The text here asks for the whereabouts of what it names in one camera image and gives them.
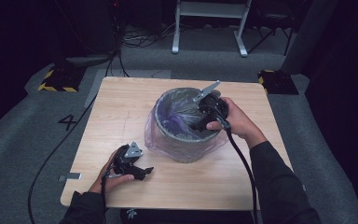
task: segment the black curtain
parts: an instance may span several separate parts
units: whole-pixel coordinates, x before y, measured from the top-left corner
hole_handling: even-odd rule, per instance
[[[358,197],[358,1],[338,2],[302,74],[313,116]]]

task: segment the person's right arm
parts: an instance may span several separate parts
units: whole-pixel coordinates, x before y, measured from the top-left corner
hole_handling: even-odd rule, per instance
[[[250,148],[263,223],[321,223],[318,213],[310,207],[301,182],[265,135],[231,99],[222,99],[228,105],[231,132],[244,139]],[[221,127],[214,121],[207,124],[207,129]]]

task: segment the hand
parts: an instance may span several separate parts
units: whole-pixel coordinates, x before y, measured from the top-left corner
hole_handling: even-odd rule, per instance
[[[98,174],[97,179],[95,180],[95,182],[91,185],[91,188],[89,188],[89,192],[94,192],[94,193],[101,193],[102,190],[102,176],[104,174],[104,172],[106,171],[109,162],[113,159],[113,157],[115,156],[117,151],[114,151],[112,153],[112,155],[110,156],[109,160],[107,161],[107,163],[104,165],[104,167],[101,169],[101,172]],[[113,175],[115,172],[112,170],[110,170],[110,175]],[[111,191],[115,186],[122,184],[122,183],[126,183],[129,181],[132,181],[134,179],[133,175],[122,175],[119,177],[115,177],[115,178],[106,178],[106,185],[105,185],[105,192],[109,192]]]
[[[252,148],[267,138],[260,129],[249,119],[249,117],[230,99],[221,97],[228,105],[227,121],[231,124],[231,132],[246,140],[249,148]],[[219,122],[212,121],[206,125],[208,130],[223,129]]]

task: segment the person's left hand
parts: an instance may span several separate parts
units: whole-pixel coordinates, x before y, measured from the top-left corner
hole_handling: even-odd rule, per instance
[[[91,185],[91,188],[89,188],[89,192],[94,192],[94,193],[101,193],[102,190],[102,176],[103,173],[106,171],[107,166],[109,165],[109,162],[112,160],[112,158],[115,156],[117,151],[114,151],[112,153],[112,155],[110,156],[109,160],[107,161],[107,163],[104,165],[104,167],[101,169],[101,172],[98,174],[97,179],[95,180],[95,182]],[[115,172],[112,170],[110,170],[110,175],[113,175]],[[115,186],[119,185],[119,184],[123,184],[129,181],[132,181],[134,179],[133,175],[122,175],[119,177],[115,177],[115,178],[106,178],[106,185],[105,185],[105,192],[109,192],[111,191]]]

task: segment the person's right hand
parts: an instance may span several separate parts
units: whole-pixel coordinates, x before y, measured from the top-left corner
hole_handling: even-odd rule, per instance
[[[249,148],[267,141],[260,129],[249,119],[249,117],[230,99],[221,97],[228,105],[227,121],[231,124],[231,132],[246,140]],[[221,130],[222,126],[217,121],[207,124],[208,130]]]

